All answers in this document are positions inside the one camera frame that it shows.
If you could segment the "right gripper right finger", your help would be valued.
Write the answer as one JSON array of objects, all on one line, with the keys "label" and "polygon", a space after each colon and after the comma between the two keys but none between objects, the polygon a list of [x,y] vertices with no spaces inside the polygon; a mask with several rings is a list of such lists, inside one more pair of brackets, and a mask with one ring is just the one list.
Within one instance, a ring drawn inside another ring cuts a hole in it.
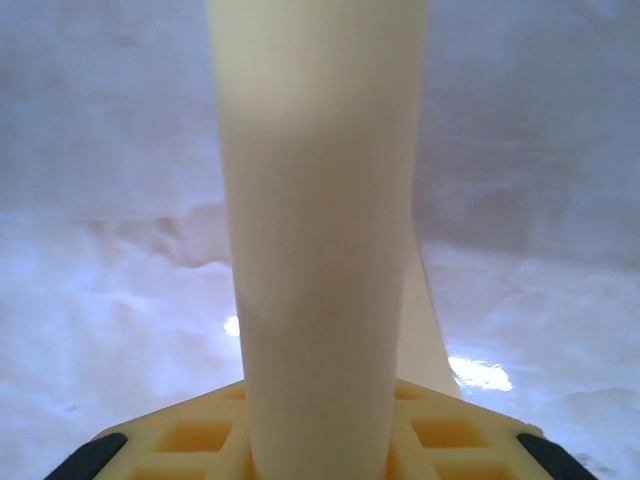
[{"label": "right gripper right finger", "polygon": [[534,425],[405,380],[394,397],[388,479],[595,477]]}]

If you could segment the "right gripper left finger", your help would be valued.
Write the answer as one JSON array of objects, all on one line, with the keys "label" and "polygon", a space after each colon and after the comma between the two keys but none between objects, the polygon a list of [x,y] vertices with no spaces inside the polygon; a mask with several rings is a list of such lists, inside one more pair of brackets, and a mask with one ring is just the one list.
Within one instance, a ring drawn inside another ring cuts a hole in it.
[{"label": "right gripper left finger", "polygon": [[49,479],[254,479],[242,381],[108,428]]}]

